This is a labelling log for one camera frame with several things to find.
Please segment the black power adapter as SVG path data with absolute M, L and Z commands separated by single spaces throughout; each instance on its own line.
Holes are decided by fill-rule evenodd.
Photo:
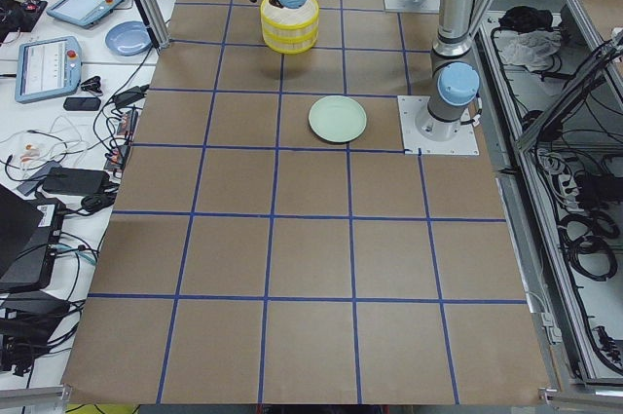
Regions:
M 98 193 L 109 180 L 104 170 L 52 168 L 42 189 L 51 194 L 86 196 Z

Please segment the teach pendant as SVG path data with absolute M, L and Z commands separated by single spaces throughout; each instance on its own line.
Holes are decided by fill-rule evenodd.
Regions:
M 71 36 L 20 45 L 16 102 L 31 103 L 74 94 L 82 77 L 81 56 L 82 48 Z
M 46 13 L 54 18 L 82 28 L 91 27 L 110 14 L 125 0 L 60 0 Z

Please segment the black laptop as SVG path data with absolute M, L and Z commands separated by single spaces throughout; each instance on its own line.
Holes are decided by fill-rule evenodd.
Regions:
M 42 289 L 51 281 L 65 204 L 56 198 L 25 200 L 1 188 L 1 291 Z

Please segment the far teach pendant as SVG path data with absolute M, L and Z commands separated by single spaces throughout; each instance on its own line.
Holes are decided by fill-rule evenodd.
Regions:
M 110 14 L 125 0 L 60 0 L 46 13 L 54 18 L 82 28 L 91 27 Z

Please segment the blue plate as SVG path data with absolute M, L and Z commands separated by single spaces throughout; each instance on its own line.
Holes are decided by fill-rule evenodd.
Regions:
M 135 56 L 147 51 L 152 42 L 146 26 L 131 20 L 112 27 L 105 36 L 105 45 L 119 56 Z

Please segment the light green plate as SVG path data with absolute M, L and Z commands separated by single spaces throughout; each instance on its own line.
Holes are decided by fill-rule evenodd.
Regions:
M 317 100 L 310 109 L 308 120 L 317 136 L 333 143 L 353 141 L 367 126 L 363 106 L 344 95 L 328 95 Z

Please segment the yellow steamer layer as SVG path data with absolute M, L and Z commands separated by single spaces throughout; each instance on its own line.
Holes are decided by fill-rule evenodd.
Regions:
M 273 51 L 283 55 L 297 55 L 310 50 L 316 43 L 318 31 L 314 30 L 300 36 L 278 36 L 262 31 L 264 43 Z
M 307 0 L 300 8 L 280 8 L 274 0 L 263 0 L 260 6 L 262 32 L 272 37 L 291 40 L 315 33 L 319 24 L 319 5 Z

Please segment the near teach pendant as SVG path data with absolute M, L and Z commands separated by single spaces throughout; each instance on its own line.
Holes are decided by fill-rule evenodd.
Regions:
M 74 94 L 82 77 L 81 56 L 82 48 L 71 36 L 20 45 L 16 102 L 31 103 Z

